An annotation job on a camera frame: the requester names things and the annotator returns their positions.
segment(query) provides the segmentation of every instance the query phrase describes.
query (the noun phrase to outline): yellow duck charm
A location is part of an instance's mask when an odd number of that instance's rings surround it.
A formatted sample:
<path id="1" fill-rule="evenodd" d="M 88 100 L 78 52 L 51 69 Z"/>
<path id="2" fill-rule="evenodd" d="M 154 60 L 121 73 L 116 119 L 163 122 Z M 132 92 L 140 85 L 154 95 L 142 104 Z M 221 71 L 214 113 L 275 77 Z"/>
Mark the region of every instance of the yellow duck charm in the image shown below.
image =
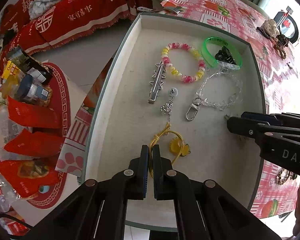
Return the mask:
<path id="1" fill-rule="evenodd" d="M 177 155 L 180 152 L 181 144 L 182 143 L 180 142 L 180 139 L 178 137 L 173 138 L 169 143 L 170 152 L 173 153 L 174 155 Z M 189 146 L 189 144 L 185 144 L 185 146 L 183 147 L 181 156 L 186 156 L 189 153 L 191 153 L 190 146 Z"/>

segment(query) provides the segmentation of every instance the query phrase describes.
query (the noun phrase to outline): pendant charm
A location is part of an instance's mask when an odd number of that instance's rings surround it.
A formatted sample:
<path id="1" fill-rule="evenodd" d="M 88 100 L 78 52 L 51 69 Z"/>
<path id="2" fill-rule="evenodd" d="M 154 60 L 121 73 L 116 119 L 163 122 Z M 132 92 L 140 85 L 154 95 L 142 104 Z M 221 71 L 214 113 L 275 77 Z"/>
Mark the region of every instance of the pendant charm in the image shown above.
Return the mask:
<path id="1" fill-rule="evenodd" d="M 177 155 L 181 150 L 181 145 L 182 145 L 182 142 L 180 142 L 180 139 L 178 137 L 173 138 L 169 143 L 170 152 L 173 153 L 174 155 Z M 189 146 L 189 144 L 185 144 L 183 147 L 181 156 L 186 156 L 189 153 L 191 153 L 190 146 Z"/>
<path id="2" fill-rule="evenodd" d="M 173 99 L 178 95 L 178 90 L 176 88 L 171 88 L 169 101 L 160 107 L 161 114 L 167 114 L 169 116 L 169 122 L 171 119 L 171 108 L 173 107 Z"/>

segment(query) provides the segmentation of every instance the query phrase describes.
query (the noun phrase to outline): beaded bracelet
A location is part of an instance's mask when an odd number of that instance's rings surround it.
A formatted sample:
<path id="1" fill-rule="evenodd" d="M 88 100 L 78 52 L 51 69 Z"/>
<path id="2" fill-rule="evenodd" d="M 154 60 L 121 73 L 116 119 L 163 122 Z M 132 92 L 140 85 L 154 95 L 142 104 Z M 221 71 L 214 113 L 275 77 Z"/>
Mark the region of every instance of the beaded bracelet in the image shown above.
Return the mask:
<path id="1" fill-rule="evenodd" d="M 168 57 L 168 52 L 171 49 L 183 49 L 189 51 L 194 57 L 198 60 L 199 64 L 199 71 L 196 73 L 195 76 L 187 76 L 183 75 L 181 72 L 176 70 L 176 68 L 172 65 L 169 57 Z M 166 71 L 170 72 L 173 76 L 175 76 L 178 80 L 184 82 L 184 83 L 192 83 L 195 81 L 198 81 L 203 77 L 204 71 L 205 71 L 205 63 L 203 58 L 200 56 L 199 52 L 189 46 L 188 44 L 183 44 L 183 43 L 169 43 L 168 46 L 164 47 L 162 50 L 162 62 L 166 66 Z"/>

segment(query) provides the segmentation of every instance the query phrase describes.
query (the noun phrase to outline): green plastic bracelet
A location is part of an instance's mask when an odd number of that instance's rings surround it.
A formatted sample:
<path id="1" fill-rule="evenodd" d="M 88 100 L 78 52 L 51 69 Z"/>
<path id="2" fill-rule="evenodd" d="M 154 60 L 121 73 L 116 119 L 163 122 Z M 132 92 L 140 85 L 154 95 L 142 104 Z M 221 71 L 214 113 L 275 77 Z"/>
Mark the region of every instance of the green plastic bracelet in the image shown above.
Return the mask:
<path id="1" fill-rule="evenodd" d="M 237 63 L 237 65 L 234 64 L 230 64 L 230 63 L 226 63 L 226 62 L 222 62 L 219 60 L 216 60 L 214 56 L 212 56 L 210 54 L 210 52 L 207 49 L 207 44 L 211 43 L 211 44 L 216 44 L 219 46 L 226 46 L 227 49 L 229 49 L 229 51 L 231 52 L 232 56 L 234 57 L 235 62 Z M 204 59 L 206 60 L 206 62 L 211 66 L 211 67 L 216 67 L 218 65 L 223 66 L 223 67 L 227 67 L 233 70 L 239 70 L 241 68 L 242 65 L 242 58 L 239 54 L 239 52 L 237 51 L 237 49 L 232 46 L 228 41 L 219 38 L 219 37 L 209 37 L 207 38 L 201 47 L 201 54 L 204 57 Z"/>

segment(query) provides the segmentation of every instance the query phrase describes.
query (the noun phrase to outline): red round mat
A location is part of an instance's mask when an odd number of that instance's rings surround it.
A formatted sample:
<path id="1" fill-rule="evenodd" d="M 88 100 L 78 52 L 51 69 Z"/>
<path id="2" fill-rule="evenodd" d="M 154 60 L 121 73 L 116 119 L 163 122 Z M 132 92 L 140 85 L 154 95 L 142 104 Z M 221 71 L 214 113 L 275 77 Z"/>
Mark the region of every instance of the red round mat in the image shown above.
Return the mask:
<path id="1" fill-rule="evenodd" d="M 70 120 L 70 98 L 66 82 L 66 77 L 60 68 L 53 63 L 45 63 L 53 69 L 53 77 L 49 86 L 53 90 L 49 108 L 53 108 L 62 117 L 62 128 L 58 130 L 58 134 L 66 137 L 71 125 Z M 50 186 L 46 193 L 39 193 L 39 196 L 28 200 L 28 202 L 36 208 L 47 209 L 54 206 L 61 197 L 63 188 L 66 183 L 67 173 L 59 172 L 59 183 Z"/>

